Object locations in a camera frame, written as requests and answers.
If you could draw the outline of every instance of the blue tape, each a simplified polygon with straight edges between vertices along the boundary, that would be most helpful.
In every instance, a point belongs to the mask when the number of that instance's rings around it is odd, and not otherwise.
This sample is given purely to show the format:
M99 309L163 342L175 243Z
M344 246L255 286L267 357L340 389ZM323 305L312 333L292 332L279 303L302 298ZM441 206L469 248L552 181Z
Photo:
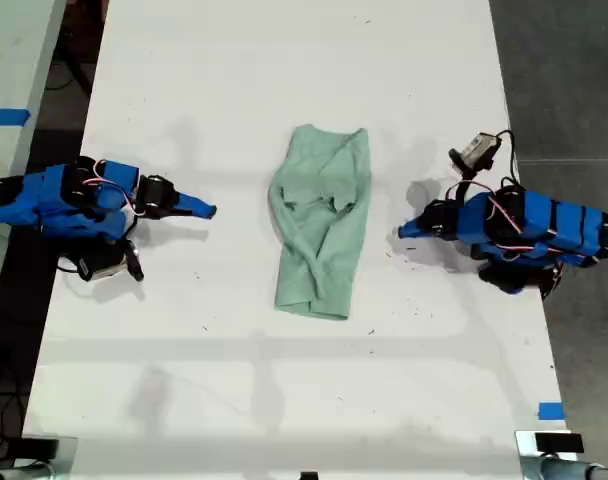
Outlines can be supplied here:
M25 108L0 108L0 126L23 127L30 116Z
M562 402L540 402L537 413L540 420L564 420L564 405Z

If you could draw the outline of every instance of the dark floor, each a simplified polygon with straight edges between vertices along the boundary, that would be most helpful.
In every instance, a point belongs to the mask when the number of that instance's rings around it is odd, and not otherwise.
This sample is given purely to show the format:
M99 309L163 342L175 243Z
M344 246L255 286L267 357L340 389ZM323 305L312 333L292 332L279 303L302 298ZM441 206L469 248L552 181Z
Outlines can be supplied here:
M491 0L525 186L608 212L608 0ZM570 428L608 465L608 261L545 302Z
M608 0L491 0L491 7L525 186L608 212ZM92 76L94 68L85 71ZM66 69L53 66L32 166L61 163L79 151L88 99L74 82L58 89L66 82ZM14 232L11 243L0 279L0 349L10 349L1 356L12 358L17 372L0 372L7 382L0 390L17 387L25 403L54 263L30 232ZM33 273L9 290L25 265ZM32 275L40 276L40 294L31 289L38 284ZM35 313L10 321L17 288L29 292ZM545 310L568 424L582 433L587 460L608 465L608 261L569 269ZM8 338L21 340L8 345ZM7 402L8 395L0 398L0 415ZM18 411L9 412L9 431L19 431Z

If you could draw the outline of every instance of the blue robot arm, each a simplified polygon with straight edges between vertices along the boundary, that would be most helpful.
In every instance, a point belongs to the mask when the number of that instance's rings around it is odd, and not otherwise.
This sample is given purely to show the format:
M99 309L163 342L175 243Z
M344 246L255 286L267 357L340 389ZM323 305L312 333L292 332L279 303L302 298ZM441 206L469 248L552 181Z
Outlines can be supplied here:
M492 164L501 143L498 136L495 140L472 143L482 145L474 157L485 166ZM508 293L537 285L543 297L559 283L564 264L586 268L608 258L607 213L530 192L514 176L506 177L511 185L465 201L479 164L462 156L451 151L451 158L460 160L454 163L468 169L463 174L466 179L456 184L456 199L448 199L447 194L447 199L431 202L419 217L398 229L400 238L462 241L471 246L474 259L488 261L480 270L482 280Z
M133 212L128 228L124 207ZM116 264L127 265L134 277L143 278L127 240L138 219L210 219L216 211L197 197L177 192L163 177L143 176L137 167L88 157L0 179L0 223L36 227L58 239L63 256L76 263L85 280Z

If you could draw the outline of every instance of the light green cloth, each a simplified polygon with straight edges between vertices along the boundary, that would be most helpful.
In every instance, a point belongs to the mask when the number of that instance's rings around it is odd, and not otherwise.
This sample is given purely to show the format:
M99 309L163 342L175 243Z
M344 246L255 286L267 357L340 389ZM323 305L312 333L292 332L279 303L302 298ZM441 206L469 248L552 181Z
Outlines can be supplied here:
M368 134L297 127L269 201L282 231L275 305L348 318L371 192Z

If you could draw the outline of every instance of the white table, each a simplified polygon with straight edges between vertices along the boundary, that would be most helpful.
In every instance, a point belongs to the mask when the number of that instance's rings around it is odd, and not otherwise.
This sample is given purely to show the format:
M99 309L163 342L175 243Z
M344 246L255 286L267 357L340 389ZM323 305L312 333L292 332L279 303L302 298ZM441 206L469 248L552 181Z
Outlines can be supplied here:
M26 168L65 0L0 0L0 108L26 108L26 125L0 127L0 177ZM8 229L0 226L0 271Z
M370 135L345 322L273 308L267 187L308 122ZM83 153L219 210L142 225L141 285L58 275L25 433L78 437L76 479L521 478L514 431L564 427L536 415L560 399L539 294L389 233L506 125L485 0L114 0Z

